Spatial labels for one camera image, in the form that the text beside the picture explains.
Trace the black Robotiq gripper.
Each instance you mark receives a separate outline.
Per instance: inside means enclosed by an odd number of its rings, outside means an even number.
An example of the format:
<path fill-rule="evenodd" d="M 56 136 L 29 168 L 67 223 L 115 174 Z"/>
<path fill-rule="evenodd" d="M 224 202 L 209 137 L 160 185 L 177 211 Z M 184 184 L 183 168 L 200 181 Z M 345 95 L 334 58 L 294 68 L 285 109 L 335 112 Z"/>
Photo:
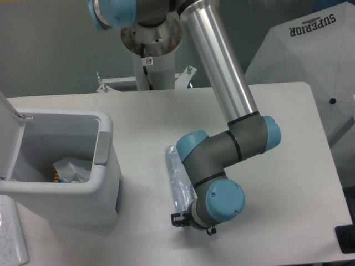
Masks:
<path fill-rule="evenodd" d="M 192 205 L 190 204 L 184 214 L 173 213 L 171 214 L 171 224 L 174 227 L 192 226 Z"/>

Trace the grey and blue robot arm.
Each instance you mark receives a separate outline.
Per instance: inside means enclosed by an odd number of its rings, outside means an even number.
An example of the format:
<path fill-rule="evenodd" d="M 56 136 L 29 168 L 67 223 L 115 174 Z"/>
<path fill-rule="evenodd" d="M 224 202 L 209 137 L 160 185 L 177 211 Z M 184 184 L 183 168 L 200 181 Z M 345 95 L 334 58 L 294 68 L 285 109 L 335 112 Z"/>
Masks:
<path fill-rule="evenodd" d="M 196 192 L 185 211 L 171 215 L 173 226 L 216 233 L 244 208 L 245 194 L 225 169 L 275 148 L 278 124 L 262 116 L 245 80 L 218 13 L 218 1 L 88 1 L 98 30 L 118 28 L 121 40 L 136 57 L 139 90 L 174 86 L 174 74 L 158 66 L 177 49 L 181 24 L 190 30 L 228 129 L 215 136 L 199 130 L 176 144 L 181 163 Z"/>

